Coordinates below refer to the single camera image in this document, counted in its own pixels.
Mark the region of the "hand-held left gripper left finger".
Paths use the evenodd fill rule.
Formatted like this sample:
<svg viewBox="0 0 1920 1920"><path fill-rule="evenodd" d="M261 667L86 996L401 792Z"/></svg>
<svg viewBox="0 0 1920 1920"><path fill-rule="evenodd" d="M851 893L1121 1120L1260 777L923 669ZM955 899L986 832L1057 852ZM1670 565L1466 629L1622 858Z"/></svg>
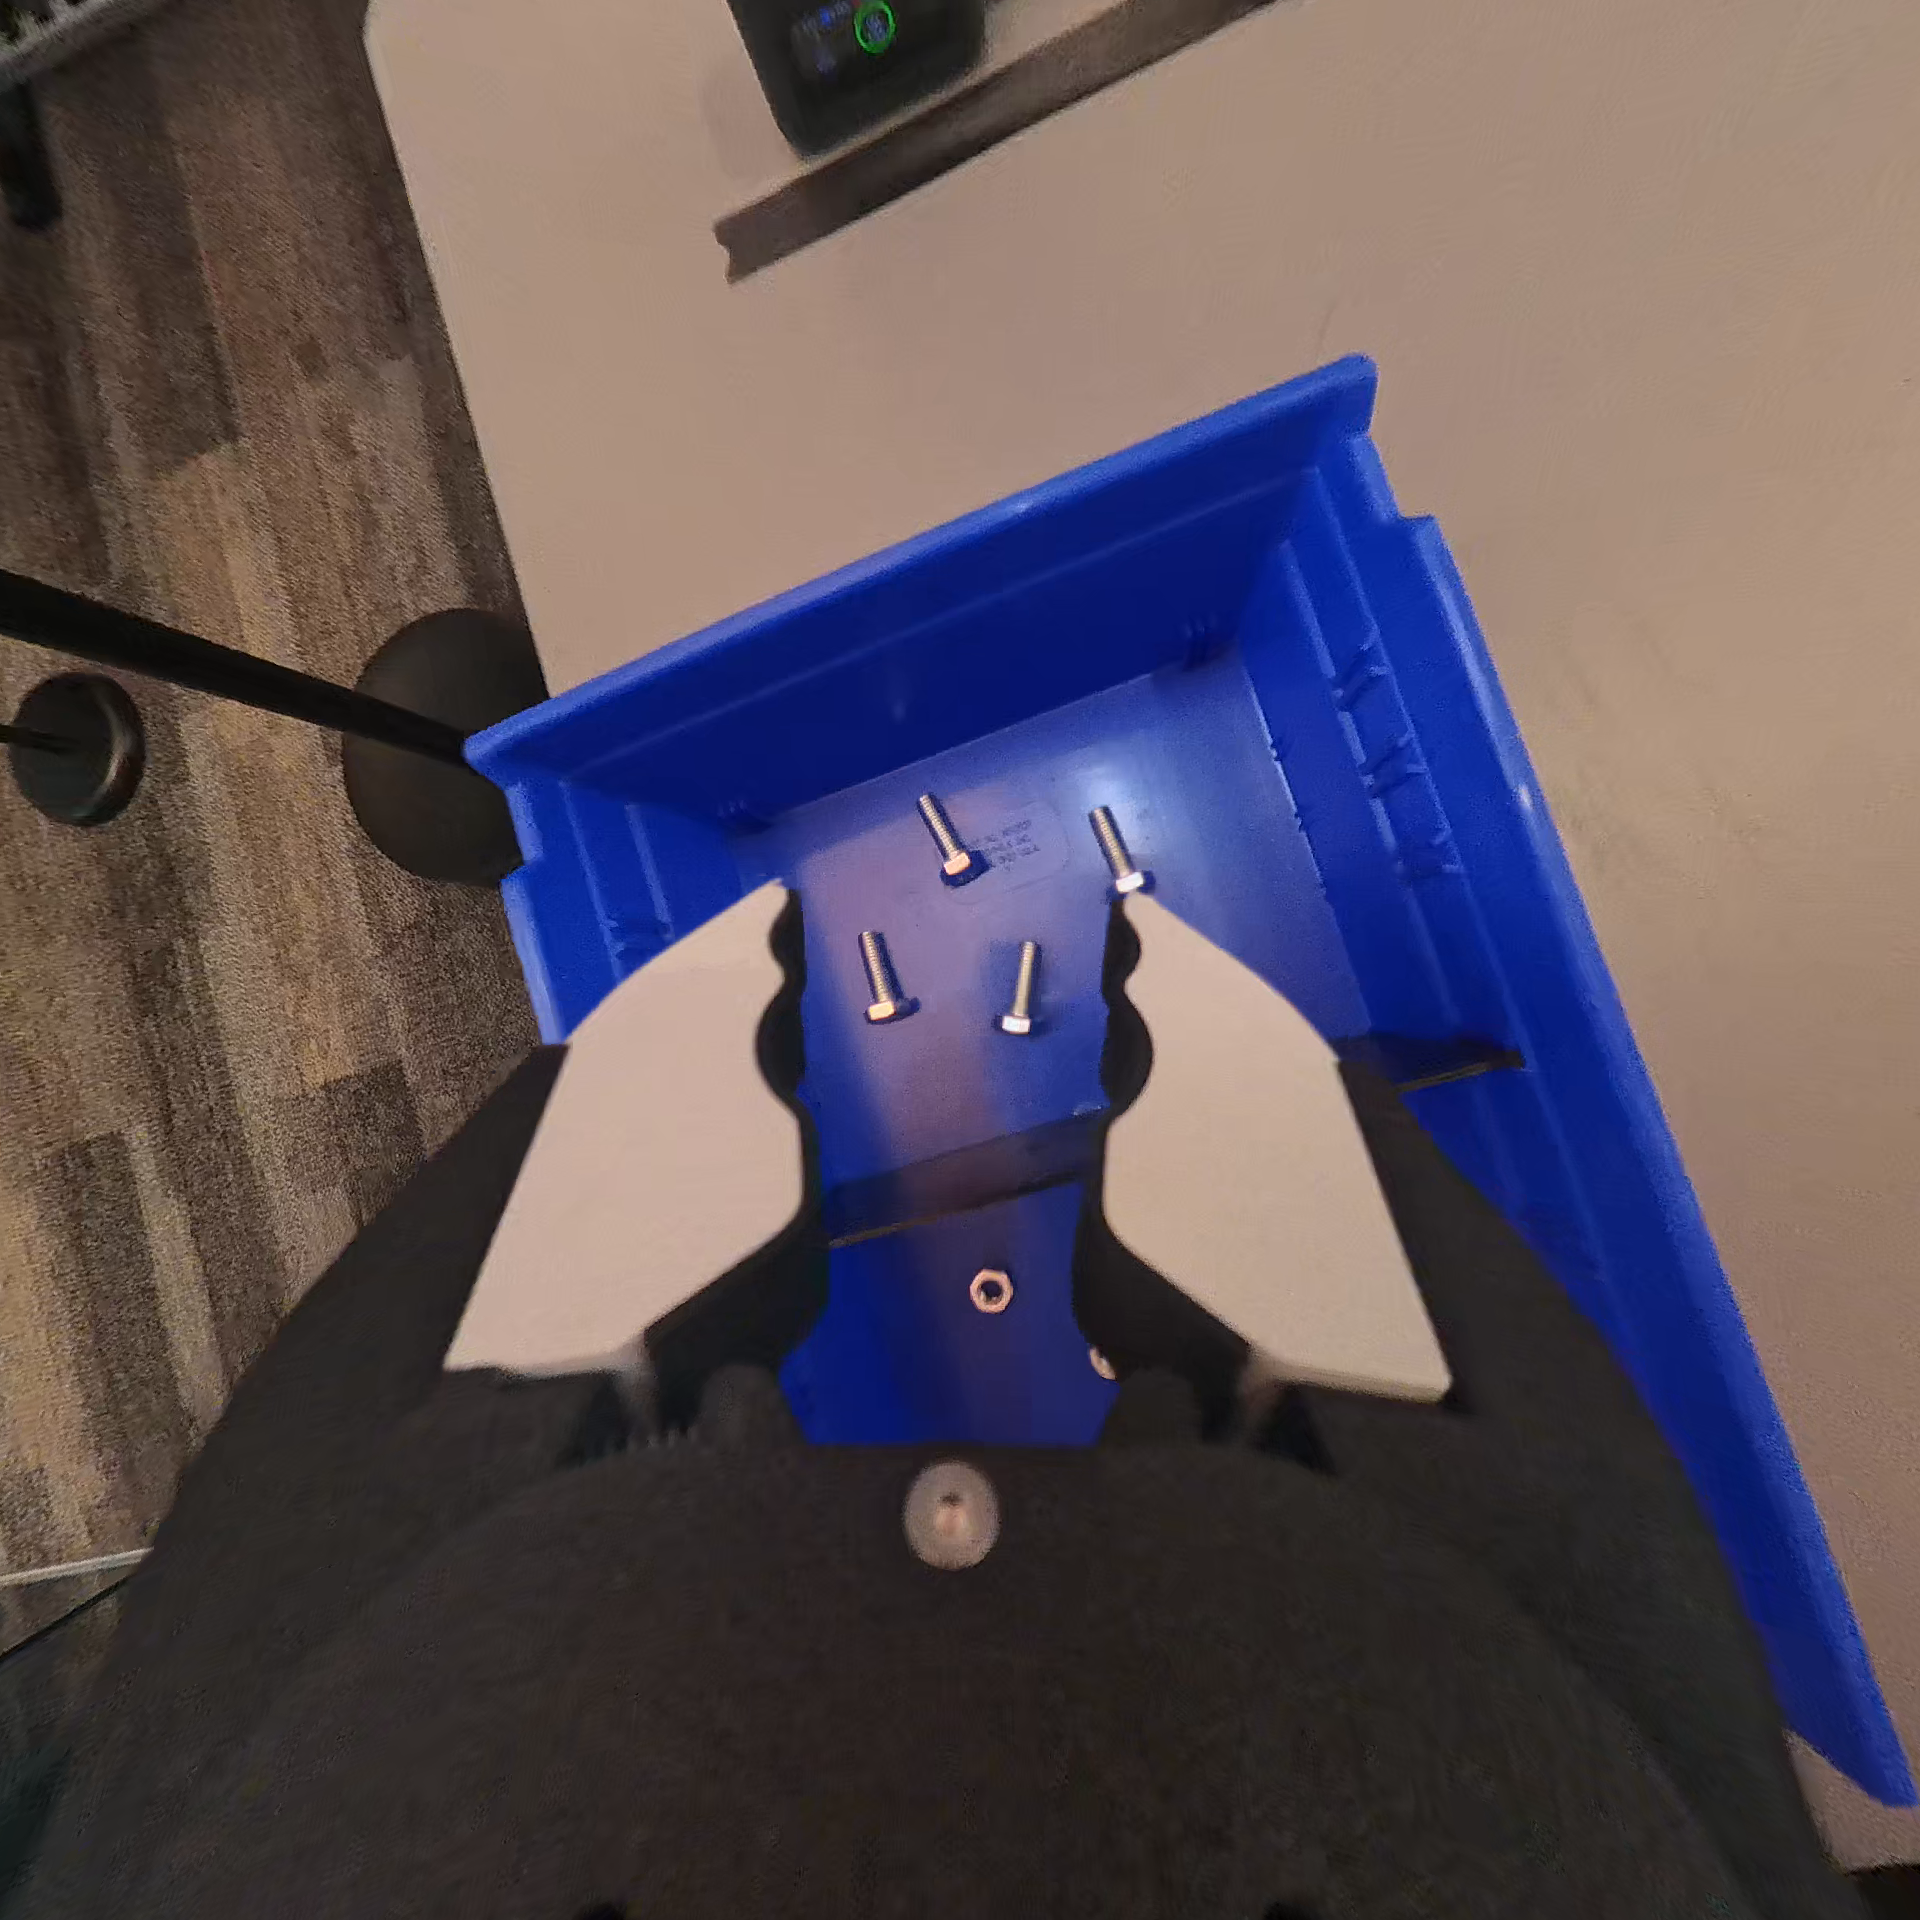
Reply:
<svg viewBox="0 0 1920 1920"><path fill-rule="evenodd" d="M450 1375L611 1377L662 1433L693 1427L726 1369L782 1368L830 1287L805 985L803 900L765 883L582 1019Z"/></svg>

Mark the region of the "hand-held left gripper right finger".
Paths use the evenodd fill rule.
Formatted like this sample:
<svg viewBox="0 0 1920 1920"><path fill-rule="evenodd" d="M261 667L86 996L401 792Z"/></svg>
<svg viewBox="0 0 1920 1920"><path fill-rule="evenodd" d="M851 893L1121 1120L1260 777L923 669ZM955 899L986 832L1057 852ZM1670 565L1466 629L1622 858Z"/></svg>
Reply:
<svg viewBox="0 0 1920 1920"><path fill-rule="evenodd" d="M1109 1119L1072 1309L1117 1380L1166 1371L1202 1403L1442 1402L1450 1360L1336 1047L1150 897L1113 904L1099 991Z"/></svg>

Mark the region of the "blue plastic bin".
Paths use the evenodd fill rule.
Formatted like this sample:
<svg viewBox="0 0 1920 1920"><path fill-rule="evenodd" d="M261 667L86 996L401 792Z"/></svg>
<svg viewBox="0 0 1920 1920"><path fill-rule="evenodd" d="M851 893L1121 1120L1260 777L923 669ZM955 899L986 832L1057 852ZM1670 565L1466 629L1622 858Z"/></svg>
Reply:
<svg viewBox="0 0 1920 1920"><path fill-rule="evenodd" d="M1109 804L1146 897L1331 1043L1516 1047L1409 1095L1614 1340L1713 1516L1789 1728L1915 1801L1827 1531L1601 955L1472 601L1404 516L1350 357L881 552L483 733L539 1037L779 880L824 1186L1106 1107ZM916 795L980 856L941 880ZM918 1010L869 1025L858 933ZM1000 1032L1022 941L1038 1027ZM843 1247L784 1379L830 1444L1077 1444L1083 1179ZM1012 1276L1008 1313L970 1301Z"/></svg>

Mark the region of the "black bin divider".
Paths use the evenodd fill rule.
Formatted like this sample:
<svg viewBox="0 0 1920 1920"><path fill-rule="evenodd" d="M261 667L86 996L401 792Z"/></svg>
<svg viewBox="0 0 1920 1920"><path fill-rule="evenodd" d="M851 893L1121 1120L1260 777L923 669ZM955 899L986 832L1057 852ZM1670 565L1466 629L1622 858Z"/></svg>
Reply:
<svg viewBox="0 0 1920 1920"><path fill-rule="evenodd" d="M1342 1065L1364 1068L1401 1095L1448 1088L1489 1072L1521 1072L1517 1047L1474 1036L1418 1040L1371 1032L1336 1043ZM830 1249L885 1240L1006 1205L1029 1194L1077 1184L1098 1159L1106 1108L1092 1107L1060 1120L970 1144L904 1169L885 1170L824 1194Z"/></svg>

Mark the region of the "black charger with display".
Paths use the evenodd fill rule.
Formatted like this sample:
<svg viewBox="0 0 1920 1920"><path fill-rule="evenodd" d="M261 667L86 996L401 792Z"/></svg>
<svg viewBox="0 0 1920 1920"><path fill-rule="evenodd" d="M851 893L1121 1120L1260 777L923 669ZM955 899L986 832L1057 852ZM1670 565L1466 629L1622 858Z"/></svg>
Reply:
<svg viewBox="0 0 1920 1920"><path fill-rule="evenodd" d="M827 153L970 74L984 2L729 2L786 145Z"/></svg>

